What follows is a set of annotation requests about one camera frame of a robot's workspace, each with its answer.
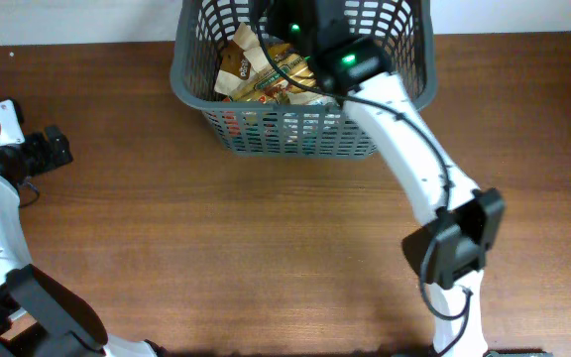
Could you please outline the San Remo spaghetti packet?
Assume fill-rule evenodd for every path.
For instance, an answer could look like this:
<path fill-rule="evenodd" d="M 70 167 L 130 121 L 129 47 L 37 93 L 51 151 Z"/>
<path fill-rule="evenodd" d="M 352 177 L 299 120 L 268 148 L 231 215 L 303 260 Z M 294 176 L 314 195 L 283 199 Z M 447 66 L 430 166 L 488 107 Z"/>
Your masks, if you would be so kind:
<path fill-rule="evenodd" d="M 300 85 L 312 87 L 315 77 L 307 61 L 290 44 L 268 45 L 270 58 L 282 72 Z M 237 57 L 237 67 L 227 64 L 233 74 L 240 79 L 226 91 L 226 100 L 234 102 L 289 103 L 291 94 L 301 94 L 302 90 L 293 86 L 274 71 L 260 47 L 241 51 Z"/>

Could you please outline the beige Pantree mushroom pouch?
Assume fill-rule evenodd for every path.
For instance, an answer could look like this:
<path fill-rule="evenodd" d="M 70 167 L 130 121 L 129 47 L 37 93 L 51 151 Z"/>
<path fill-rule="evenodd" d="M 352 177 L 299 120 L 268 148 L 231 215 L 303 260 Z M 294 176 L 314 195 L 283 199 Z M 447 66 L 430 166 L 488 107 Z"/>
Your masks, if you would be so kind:
<path fill-rule="evenodd" d="M 214 91 L 226 96 L 269 66 L 258 36 L 246 23 L 239 25 L 232 41 L 222 50 L 221 57 Z"/>

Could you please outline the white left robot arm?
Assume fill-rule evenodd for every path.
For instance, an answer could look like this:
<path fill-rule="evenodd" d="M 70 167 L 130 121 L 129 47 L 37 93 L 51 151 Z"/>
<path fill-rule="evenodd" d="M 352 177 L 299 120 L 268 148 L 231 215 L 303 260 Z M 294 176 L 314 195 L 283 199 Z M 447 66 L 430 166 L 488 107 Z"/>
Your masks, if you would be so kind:
<path fill-rule="evenodd" d="M 21 224 L 31 178 L 72 162 L 57 126 L 26 134 L 18 102 L 0 101 L 0 356 L 164 356 L 150 341 L 106 331 L 81 297 L 35 266 Z"/>

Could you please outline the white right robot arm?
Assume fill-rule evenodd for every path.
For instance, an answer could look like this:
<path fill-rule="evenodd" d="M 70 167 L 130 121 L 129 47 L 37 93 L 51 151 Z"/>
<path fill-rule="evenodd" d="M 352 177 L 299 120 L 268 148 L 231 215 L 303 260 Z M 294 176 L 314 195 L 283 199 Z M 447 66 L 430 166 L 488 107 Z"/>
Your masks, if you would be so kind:
<path fill-rule="evenodd" d="M 252 25 L 294 46 L 313 85 L 334 98 L 373 141 L 420 227 L 401 244 L 434 317 L 433 356 L 486 356 L 480 290 L 505 213 L 494 188 L 482 190 L 448 156 L 420 117 L 377 40 L 350 28 L 339 1 L 258 1 Z"/>

